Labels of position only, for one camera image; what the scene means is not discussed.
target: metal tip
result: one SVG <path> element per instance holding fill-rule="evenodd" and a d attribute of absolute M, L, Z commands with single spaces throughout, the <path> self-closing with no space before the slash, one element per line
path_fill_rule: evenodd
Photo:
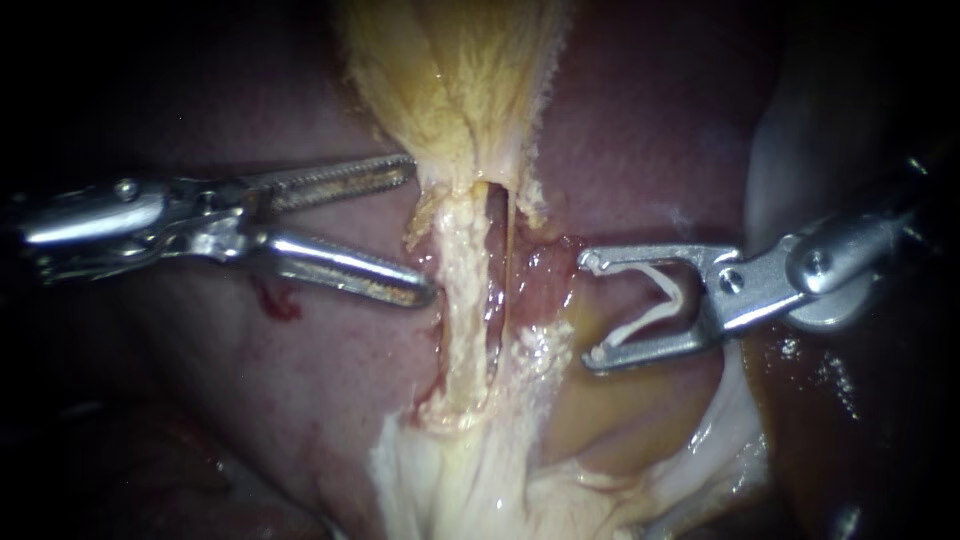
<path fill-rule="evenodd" d="M 237 262 L 260 271 L 400 307 L 423 307 L 436 296 L 423 273 L 348 247 L 276 227 L 251 238 L 256 244 Z"/>
<path fill-rule="evenodd" d="M 280 214 L 393 189 L 416 174 L 412 157 L 393 154 L 246 176 L 241 180 L 252 189 L 268 192 L 269 203 L 264 210 Z"/>

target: white fibrous tissue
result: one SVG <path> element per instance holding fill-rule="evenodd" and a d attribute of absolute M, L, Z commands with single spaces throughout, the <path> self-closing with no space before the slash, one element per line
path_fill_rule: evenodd
<path fill-rule="evenodd" d="M 703 514 L 690 495 L 708 483 L 743 481 L 742 464 L 763 460 L 736 354 L 728 355 L 700 439 L 630 477 L 592 473 L 575 458 L 548 466 L 532 457 L 574 356 L 574 328 L 562 314 L 529 328 L 508 320 L 490 362 L 488 191 L 496 184 L 509 193 L 511 223 L 517 212 L 528 226 L 543 223 L 536 134 L 570 6 L 343 0 L 337 15 L 350 81 L 417 161 L 421 196 L 405 242 L 434 250 L 445 302 L 442 382 L 386 418 L 371 452 L 388 537 L 630 538 L 641 530 L 670 534 Z M 506 234 L 509 246 L 513 229 Z M 669 301 L 682 301 L 678 294 Z M 720 428 L 734 435 L 705 437 Z"/>

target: blood stain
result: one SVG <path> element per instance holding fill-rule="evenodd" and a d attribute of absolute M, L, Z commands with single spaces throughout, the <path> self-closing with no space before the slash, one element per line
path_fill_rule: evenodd
<path fill-rule="evenodd" d="M 257 291 L 260 309 L 271 319 L 290 322 L 300 320 L 303 317 L 300 304 L 294 302 L 291 298 L 297 290 L 292 284 L 282 281 L 268 283 L 257 276 L 250 276 L 250 283 L 253 284 L 253 289 Z"/>

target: blood spot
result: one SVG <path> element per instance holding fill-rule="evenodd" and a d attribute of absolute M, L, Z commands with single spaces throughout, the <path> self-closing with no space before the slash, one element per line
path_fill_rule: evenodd
<path fill-rule="evenodd" d="M 257 292 L 260 309 L 271 319 L 290 322 L 303 317 L 300 304 L 291 298 L 297 290 L 292 284 L 284 281 L 267 282 L 257 276 L 250 276 L 250 283 Z"/>

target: clip applier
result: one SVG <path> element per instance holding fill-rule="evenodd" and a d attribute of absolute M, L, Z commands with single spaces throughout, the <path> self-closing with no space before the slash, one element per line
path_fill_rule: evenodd
<path fill-rule="evenodd" d="M 404 307 L 429 304 L 414 269 L 269 224 L 277 214 L 377 193 L 416 175 L 405 154 L 220 180 L 123 178 L 22 205 L 21 256 L 43 284 L 204 257 Z"/>
<path fill-rule="evenodd" d="M 687 243 L 583 250 L 581 270 L 596 276 L 643 271 L 673 300 L 615 329 L 583 354 L 584 366 L 602 373 L 702 352 L 774 317 L 811 331 L 832 331 L 853 320 L 876 296 L 879 284 L 905 266 L 901 263 L 911 262 L 903 260 L 910 258 L 903 256 L 907 244 L 921 246 L 924 254 L 939 254 L 928 231 L 917 226 L 928 205 L 919 195 L 924 180 L 916 177 L 927 172 L 916 160 L 907 163 L 914 178 L 901 182 L 892 195 L 784 235 L 754 257 L 744 257 L 736 246 Z M 918 250 L 906 251 L 912 256 Z M 651 269 L 670 262 L 699 273 L 703 294 L 696 320 L 677 334 L 628 341 L 640 328 L 678 311 L 679 288 Z"/>

